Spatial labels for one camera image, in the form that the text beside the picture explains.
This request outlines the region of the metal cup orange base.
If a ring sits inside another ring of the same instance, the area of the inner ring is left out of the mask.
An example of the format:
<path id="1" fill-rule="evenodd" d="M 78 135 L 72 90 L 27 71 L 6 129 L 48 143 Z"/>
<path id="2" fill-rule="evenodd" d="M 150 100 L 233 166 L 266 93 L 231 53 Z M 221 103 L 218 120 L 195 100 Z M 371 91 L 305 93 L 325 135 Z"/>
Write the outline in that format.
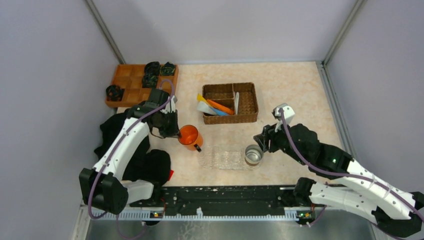
<path id="1" fill-rule="evenodd" d="M 249 166 L 257 166 L 263 159 L 264 152 L 258 145 L 251 144 L 245 148 L 244 161 Z"/>

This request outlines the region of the orange translucent plastic mug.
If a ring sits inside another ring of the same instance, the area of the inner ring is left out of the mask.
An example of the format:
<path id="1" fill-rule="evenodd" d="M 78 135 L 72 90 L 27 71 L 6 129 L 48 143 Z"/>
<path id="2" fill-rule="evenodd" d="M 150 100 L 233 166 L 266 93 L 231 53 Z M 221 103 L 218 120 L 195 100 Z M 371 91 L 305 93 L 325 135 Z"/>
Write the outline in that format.
<path id="1" fill-rule="evenodd" d="M 181 145 L 190 151 L 202 152 L 204 139 L 195 126 L 184 125 L 180 128 L 179 133 L 178 141 Z"/>

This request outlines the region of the clear textured plastic tray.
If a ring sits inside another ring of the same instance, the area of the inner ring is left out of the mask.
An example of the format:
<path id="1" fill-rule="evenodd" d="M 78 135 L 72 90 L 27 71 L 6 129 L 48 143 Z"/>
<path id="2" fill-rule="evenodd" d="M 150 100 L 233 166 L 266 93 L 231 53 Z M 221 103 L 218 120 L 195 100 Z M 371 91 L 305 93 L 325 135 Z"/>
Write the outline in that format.
<path id="1" fill-rule="evenodd" d="M 207 169 L 253 171 L 261 166 L 250 166 L 245 162 L 245 149 L 247 146 L 234 144 L 208 145 L 202 148 L 198 163 Z"/>

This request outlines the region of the white toothpaste tube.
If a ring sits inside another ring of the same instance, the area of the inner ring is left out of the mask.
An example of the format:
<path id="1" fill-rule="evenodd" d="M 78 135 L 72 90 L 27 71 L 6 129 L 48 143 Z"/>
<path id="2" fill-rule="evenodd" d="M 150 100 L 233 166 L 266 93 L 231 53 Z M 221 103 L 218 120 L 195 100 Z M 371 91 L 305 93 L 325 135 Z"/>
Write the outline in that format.
<path id="1" fill-rule="evenodd" d="M 205 102 L 199 101 L 197 104 L 196 109 L 204 114 L 217 116 L 218 114 Z"/>

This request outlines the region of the brown wicker divided basket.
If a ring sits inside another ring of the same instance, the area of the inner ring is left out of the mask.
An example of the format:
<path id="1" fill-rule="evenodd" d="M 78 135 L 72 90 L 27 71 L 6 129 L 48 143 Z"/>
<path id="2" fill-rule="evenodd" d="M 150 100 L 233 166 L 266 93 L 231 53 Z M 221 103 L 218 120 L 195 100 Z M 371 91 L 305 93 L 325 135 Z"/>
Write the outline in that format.
<path id="1" fill-rule="evenodd" d="M 235 111 L 234 92 L 239 92 L 237 115 L 203 114 L 206 125 L 254 123 L 258 119 L 259 106 L 256 88 L 252 82 L 206 84 L 202 87 L 202 96 Z"/>

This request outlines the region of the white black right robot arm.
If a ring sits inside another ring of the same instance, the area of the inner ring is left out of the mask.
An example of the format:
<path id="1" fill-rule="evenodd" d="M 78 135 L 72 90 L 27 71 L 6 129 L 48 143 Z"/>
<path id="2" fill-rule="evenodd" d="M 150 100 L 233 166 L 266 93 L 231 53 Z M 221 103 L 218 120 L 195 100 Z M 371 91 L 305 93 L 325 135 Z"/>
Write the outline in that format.
<path id="1" fill-rule="evenodd" d="M 405 192 L 390 185 L 346 151 L 320 142 L 317 133 L 306 126 L 297 124 L 283 129 L 266 125 L 254 140 L 262 151 L 282 151 L 317 176 L 345 186 L 341 190 L 301 177 L 293 190 L 299 205 L 326 205 L 356 214 L 393 238 L 407 238 L 421 231 L 421 192 Z"/>

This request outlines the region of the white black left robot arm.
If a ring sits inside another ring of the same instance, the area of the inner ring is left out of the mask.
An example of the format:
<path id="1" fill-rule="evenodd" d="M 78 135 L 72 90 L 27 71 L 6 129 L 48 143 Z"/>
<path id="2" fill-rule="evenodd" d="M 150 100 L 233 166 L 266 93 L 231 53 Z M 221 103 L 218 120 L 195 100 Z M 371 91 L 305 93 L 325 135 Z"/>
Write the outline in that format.
<path id="1" fill-rule="evenodd" d="M 84 204 L 118 215 L 128 204 L 153 196 L 157 184 L 122 179 L 137 148 L 149 138 L 153 128 L 159 130 L 162 139 L 179 136 L 176 102 L 173 93 L 155 88 L 143 104 L 128 109 L 111 146 L 91 169 L 83 168 L 78 176 Z"/>

